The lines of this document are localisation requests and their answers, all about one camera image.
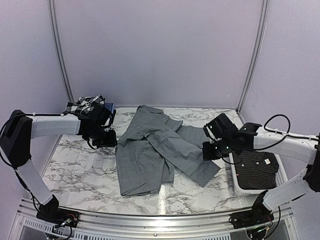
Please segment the grey long sleeve shirt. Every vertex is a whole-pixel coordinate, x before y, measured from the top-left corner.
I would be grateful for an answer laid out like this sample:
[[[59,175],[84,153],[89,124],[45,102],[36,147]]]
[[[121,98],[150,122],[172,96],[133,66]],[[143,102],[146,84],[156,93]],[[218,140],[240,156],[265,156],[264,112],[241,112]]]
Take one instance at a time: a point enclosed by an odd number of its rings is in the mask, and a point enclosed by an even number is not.
[[[205,161],[200,127],[184,125],[163,110],[140,105],[116,148],[116,167],[123,197],[153,194],[171,183],[175,169],[205,187],[220,167]]]

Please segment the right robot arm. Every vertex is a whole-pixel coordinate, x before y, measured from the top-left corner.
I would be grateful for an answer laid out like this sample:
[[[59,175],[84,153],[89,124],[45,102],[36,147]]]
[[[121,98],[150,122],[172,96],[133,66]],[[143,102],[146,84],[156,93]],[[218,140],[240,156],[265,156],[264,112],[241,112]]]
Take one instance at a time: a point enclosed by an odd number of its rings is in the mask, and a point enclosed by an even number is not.
[[[237,128],[228,117],[220,115],[207,123],[203,130],[209,141],[203,143],[206,161],[228,157],[231,152],[267,152],[282,155],[306,163],[296,176],[280,186],[265,190],[258,195],[247,219],[258,224],[274,209],[294,201],[309,192],[320,191],[320,138],[267,129],[261,124],[247,122]]]

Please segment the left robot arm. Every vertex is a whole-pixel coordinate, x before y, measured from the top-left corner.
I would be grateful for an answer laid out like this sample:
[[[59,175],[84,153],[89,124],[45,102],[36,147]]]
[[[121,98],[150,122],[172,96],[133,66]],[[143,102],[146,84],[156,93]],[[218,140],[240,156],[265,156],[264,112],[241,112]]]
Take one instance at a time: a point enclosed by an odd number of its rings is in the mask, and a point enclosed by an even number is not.
[[[14,110],[0,130],[0,157],[14,170],[20,183],[39,203],[38,211],[53,223],[63,219],[59,201],[32,162],[33,140],[63,135],[80,136],[91,149],[113,148],[116,133],[106,110],[101,113],[25,113]]]

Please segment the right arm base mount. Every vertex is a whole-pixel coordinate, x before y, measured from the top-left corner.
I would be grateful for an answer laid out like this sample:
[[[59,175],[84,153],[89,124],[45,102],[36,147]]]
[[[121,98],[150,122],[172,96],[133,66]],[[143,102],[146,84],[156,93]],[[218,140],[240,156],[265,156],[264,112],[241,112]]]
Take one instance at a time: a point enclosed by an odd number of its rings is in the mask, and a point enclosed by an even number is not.
[[[248,228],[256,225],[270,223],[274,220],[272,211],[264,208],[252,208],[250,210],[234,212],[228,221],[234,229]]]

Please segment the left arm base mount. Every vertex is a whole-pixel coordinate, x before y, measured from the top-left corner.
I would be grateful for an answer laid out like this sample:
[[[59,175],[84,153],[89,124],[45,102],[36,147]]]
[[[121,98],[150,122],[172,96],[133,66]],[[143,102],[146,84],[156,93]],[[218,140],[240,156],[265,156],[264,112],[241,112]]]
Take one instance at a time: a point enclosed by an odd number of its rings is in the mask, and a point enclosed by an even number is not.
[[[40,205],[36,217],[40,220],[55,224],[56,228],[78,225],[80,213],[78,211],[60,208],[56,205]]]

